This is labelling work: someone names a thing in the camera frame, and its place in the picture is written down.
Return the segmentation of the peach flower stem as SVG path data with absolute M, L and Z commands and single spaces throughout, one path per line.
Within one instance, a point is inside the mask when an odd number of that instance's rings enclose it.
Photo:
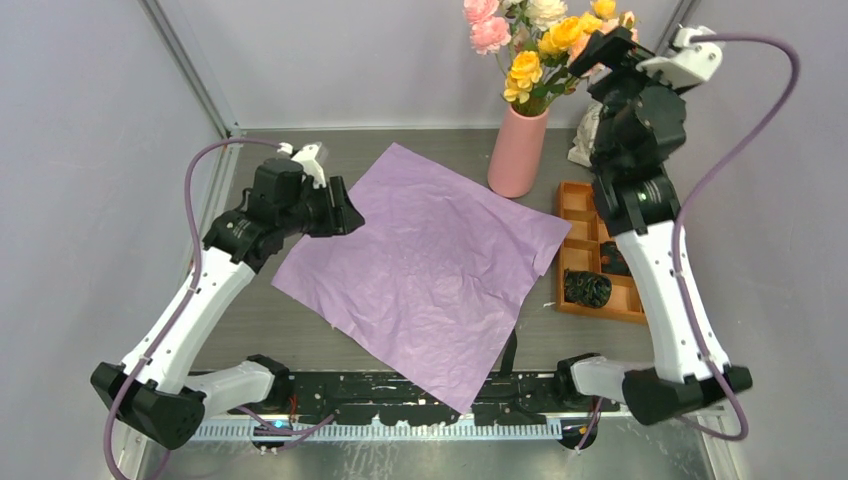
M 575 77 L 588 77 L 605 68 L 618 66 L 638 46 L 638 34 L 632 28 L 633 15 L 603 20 L 589 32 L 588 22 L 577 43 L 569 53 L 568 73 Z

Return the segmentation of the purple wrapping paper sheet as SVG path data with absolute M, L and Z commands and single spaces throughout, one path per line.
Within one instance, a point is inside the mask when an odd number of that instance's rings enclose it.
M 299 240 L 273 286 L 465 414 L 570 224 L 399 145 L 349 193 L 364 224 Z

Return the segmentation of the yellow flower bunch stems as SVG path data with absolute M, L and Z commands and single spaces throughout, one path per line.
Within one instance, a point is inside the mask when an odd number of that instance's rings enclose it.
M 506 69 L 504 100 L 519 114 L 537 116 L 557 98 L 573 93 L 587 77 L 568 73 L 569 53 L 588 22 L 591 32 L 603 20 L 623 18 L 616 1 L 587 1 L 584 11 L 571 11 L 545 32 L 535 32 L 507 46 L 510 65 Z

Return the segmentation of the pink flower stem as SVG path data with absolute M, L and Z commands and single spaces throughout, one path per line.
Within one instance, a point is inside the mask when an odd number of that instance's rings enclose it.
M 499 52 L 512 40 L 510 24 L 498 14 L 500 2 L 496 0 L 464 0 L 462 12 L 469 25 L 469 41 L 472 50 L 481 56 L 493 55 L 501 73 L 506 68 Z

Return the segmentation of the black ribbon with gold text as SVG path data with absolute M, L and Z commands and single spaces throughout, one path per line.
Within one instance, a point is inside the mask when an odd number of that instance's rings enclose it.
M 505 348 L 503 351 L 503 355 L 501 357 L 501 363 L 498 369 L 499 377 L 508 377 L 512 374 L 514 369 L 514 362 L 518 348 L 518 337 L 517 331 L 513 329 L 510 332 L 508 340 L 505 344 Z

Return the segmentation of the white flower with leaves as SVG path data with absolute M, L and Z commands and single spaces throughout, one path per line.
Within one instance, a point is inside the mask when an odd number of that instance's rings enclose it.
M 547 31 L 568 12 L 566 3 L 561 0 L 506 0 L 501 1 L 501 7 L 516 40 Z

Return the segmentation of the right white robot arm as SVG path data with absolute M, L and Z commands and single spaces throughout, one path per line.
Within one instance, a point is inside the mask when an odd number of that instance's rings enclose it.
M 686 255 L 681 204 L 664 167 L 686 140 L 684 94 L 705 83 L 721 62 L 719 46 L 694 44 L 703 34 L 700 27 L 681 30 L 675 54 L 661 57 L 620 26 L 593 33 L 570 65 L 575 76 L 597 65 L 608 68 L 589 88 L 601 104 L 590 156 L 593 203 L 631 272 L 654 356 L 649 366 L 595 353 L 562 360 L 554 387 L 567 410 L 603 397 L 653 425 L 753 385 L 748 368 L 729 360 L 706 317 Z

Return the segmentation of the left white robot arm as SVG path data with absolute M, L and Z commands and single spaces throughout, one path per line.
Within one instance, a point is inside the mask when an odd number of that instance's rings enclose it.
M 319 180 L 301 161 L 265 160 L 238 207 L 212 223 L 196 268 L 154 327 L 121 363 L 96 367 L 95 391 L 117 420 L 168 450 L 238 407 L 282 411 L 294 384 L 289 369 L 268 356 L 195 377 L 190 368 L 226 309 L 287 238 L 342 236 L 364 223 L 342 177 Z

